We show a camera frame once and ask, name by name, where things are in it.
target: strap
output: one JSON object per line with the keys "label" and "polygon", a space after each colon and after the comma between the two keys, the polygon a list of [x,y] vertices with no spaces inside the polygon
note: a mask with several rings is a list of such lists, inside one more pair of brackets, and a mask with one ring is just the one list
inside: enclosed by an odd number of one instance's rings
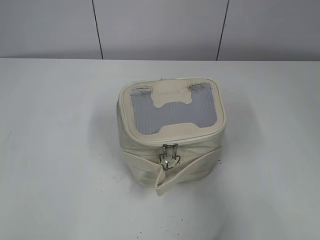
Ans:
{"label": "strap", "polygon": [[163,195],[165,192],[170,190],[175,184],[181,182],[181,180],[183,180],[185,176],[199,170],[203,165],[209,162],[212,162],[212,165],[213,165],[215,161],[218,159],[220,151],[221,151],[221,147],[199,157],[198,159],[191,162],[184,169],[182,169],[175,176],[173,176],[168,180],[165,179],[166,171],[163,168],[161,168],[158,178],[155,182],[155,190],[157,195],[158,196]]}
{"label": "strap", "polygon": [[151,162],[140,156],[128,152],[124,153],[124,160],[128,164],[133,177],[143,186],[153,187],[155,180],[162,183],[166,175],[160,175],[163,169],[160,164]]}

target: gray wall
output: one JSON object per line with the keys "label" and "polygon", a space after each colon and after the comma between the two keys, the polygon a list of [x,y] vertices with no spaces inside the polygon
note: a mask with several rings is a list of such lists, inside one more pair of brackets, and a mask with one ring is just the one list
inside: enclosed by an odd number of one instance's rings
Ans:
{"label": "gray wall", "polygon": [[219,60],[320,61],[320,0],[230,0]]}
{"label": "gray wall", "polygon": [[[319,0],[93,1],[104,59],[320,61]],[[0,57],[101,59],[92,0],[1,0]]]}
{"label": "gray wall", "polygon": [[0,57],[101,59],[90,0],[0,1]]}
{"label": "gray wall", "polygon": [[227,0],[94,0],[104,58],[216,60]]}

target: white table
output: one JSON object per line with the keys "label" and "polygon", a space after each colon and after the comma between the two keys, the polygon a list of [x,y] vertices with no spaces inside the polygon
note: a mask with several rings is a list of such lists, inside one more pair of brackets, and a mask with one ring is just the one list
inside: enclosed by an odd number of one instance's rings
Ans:
{"label": "white table", "polygon": [[[162,197],[122,162],[132,81],[208,77],[226,110],[212,174]],[[0,59],[1,240],[320,239],[320,62]]]}

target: cream strap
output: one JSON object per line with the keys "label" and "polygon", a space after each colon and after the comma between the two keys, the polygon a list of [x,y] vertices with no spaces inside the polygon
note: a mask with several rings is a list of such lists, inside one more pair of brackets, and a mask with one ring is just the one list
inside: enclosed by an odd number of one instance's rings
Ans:
{"label": "cream strap", "polygon": [[198,169],[200,169],[203,165],[213,162],[217,159],[218,154],[220,153],[221,147],[217,148],[214,151],[211,151],[193,162],[191,162],[189,165],[187,165],[185,168],[183,168],[181,171],[179,171],[176,175],[166,180],[166,171],[161,168],[157,180],[155,182],[155,190],[158,196],[163,195],[165,192],[170,190],[175,184],[181,182],[184,177],[187,175],[196,172]]}

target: transparent lid panel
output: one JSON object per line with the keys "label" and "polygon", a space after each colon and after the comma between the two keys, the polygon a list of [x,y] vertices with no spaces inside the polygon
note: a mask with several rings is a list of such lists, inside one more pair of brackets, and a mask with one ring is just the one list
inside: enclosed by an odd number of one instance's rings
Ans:
{"label": "transparent lid panel", "polygon": [[135,127],[143,135],[156,134],[166,125],[193,123],[206,128],[217,122],[213,93],[209,83],[190,85],[192,102],[175,101],[160,108],[154,106],[151,88],[135,88],[131,91]]}

